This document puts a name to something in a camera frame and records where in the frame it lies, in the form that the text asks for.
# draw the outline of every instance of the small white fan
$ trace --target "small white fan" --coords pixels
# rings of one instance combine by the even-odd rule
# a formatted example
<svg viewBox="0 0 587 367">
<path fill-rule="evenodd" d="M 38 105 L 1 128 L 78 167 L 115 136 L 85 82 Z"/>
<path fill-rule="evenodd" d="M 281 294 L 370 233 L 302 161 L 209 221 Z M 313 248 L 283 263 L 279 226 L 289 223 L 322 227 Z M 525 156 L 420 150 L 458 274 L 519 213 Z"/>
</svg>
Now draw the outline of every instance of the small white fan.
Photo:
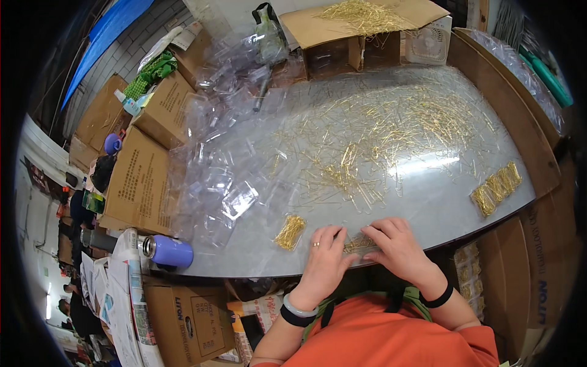
<svg viewBox="0 0 587 367">
<path fill-rule="evenodd" d="M 453 19 L 444 16 L 416 31 L 406 31 L 406 60 L 426 65 L 445 65 Z"/>
</svg>

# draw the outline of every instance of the white brick wall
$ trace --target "white brick wall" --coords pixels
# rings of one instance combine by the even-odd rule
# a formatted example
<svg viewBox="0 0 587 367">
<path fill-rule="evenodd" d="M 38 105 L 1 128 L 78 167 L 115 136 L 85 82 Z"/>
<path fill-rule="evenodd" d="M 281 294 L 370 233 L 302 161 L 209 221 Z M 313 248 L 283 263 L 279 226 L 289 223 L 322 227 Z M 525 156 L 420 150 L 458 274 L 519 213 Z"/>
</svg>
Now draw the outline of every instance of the white brick wall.
<svg viewBox="0 0 587 367">
<path fill-rule="evenodd" d="M 143 56 L 172 28 L 194 21 L 182 0 L 155 0 L 110 45 L 83 78 L 71 96 L 63 127 L 63 135 L 71 136 L 96 93 L 112 74 L 118 73 L 127 82 L 137 75 Z"/>
</svg>

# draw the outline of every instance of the blue tarp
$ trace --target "blue tarp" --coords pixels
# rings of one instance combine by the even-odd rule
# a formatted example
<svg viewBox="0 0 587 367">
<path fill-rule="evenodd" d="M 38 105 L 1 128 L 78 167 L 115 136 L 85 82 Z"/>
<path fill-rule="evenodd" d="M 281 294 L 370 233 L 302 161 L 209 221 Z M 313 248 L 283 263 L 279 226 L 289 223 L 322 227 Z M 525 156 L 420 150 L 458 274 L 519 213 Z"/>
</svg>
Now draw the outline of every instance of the blue tarp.
<svg viewBox="0 0 587 367">
<path fill-rule="evenodd" d="M 90 31 L 90 46 L 83 55 L 82 61 L 77 66 L 73 75 L 68 92 L 61 109 L 65 107 L 69 98 L 76 90 L 79 83 L 86 76 L 90 68 L 102 56 L 104 51 L 110 47 L 114 40 L 132 23 L 147 10 L 154 0 L 118 0 L 103 17 L 98 20 Z"/>
</svg>

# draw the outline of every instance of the green cloth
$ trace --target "green cloth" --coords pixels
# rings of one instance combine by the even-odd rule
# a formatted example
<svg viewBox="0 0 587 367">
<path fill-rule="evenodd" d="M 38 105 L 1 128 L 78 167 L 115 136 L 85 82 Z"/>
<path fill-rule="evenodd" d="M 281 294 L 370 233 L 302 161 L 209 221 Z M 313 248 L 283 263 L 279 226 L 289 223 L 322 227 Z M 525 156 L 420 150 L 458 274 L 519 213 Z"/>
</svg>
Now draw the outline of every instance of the green cloth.
<svg viewBox="0 0 587 367">
<path fill-rule="evenodd" d="M 170 51 L 164 50 L 157 58 L 147 62 L 141 72 L 124 90 L 124 95 L 137 100 L 147 89 L 160 79 L 177 70 L 177 60 Z"/>
<path fill-rule="evenodd" d="M 387 292 L 366 291 L 366 292 L 357 293 L 357 294 L 352 295 L 350 297 L 346 297 L 346 299 L 351 299 L 351 298 L 358 297 L 358 296 L 364 295 L 364 294 L 375 294 L 375 295 L 380 295 L 382 297 L 387 296 Z M 418 311 L 420 311 L 420 313 L 422 314 L 422 317 L 425 320 L 432 322 L 432 317 L 430 316 L 430 312 L 428 311 L 428 308 L 426 306 L 424 306 L 422 304 L 422 302 L 420 302 L 420 291 L 418 290 L 418 288 L 406 287 L 406 290 L 404 290 L 403 300 L 404 300 L 404 302 L 407 302 L 409 304 L 414 305 L 414 307 L 416 307 L 418 309 Z M 318 319 L 324 314 L 324 311 L 326 310 L 326 306 L 328 306 L 328 304 L 332 301 L 334 301 L 333 298 L 327 298 L 324 301 L 320 302 L 320 304 L 318 305 L 318 314 L 316 315 L 316 319 L 310 325 L 306 326 L 306 328 L 303 330 L 302 343 L 306 342 L 306 339 L 308 338 L 308 334 L 310 333 L 310 330 L 312 330 L 314 324 L 316 324 L 318 322 Z"/>
</svg>

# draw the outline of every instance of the purple water bottle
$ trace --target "purple water bottle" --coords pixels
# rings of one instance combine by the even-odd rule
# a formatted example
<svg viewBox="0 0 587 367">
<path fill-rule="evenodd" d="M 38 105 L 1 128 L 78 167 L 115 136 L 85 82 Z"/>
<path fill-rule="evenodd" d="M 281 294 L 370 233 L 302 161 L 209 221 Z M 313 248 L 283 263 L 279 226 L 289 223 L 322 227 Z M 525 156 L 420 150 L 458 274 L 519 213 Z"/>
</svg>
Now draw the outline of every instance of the purple water bottle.
<svg viewBox="0 0 587 367">
<path fill-rule="evenodd" d="M 157 264 L 181 268 L 190 266 L 194 259 L 194 251 L 189 243 L 161 234 L 145 238 L 143 254 Z"/>
</svg>

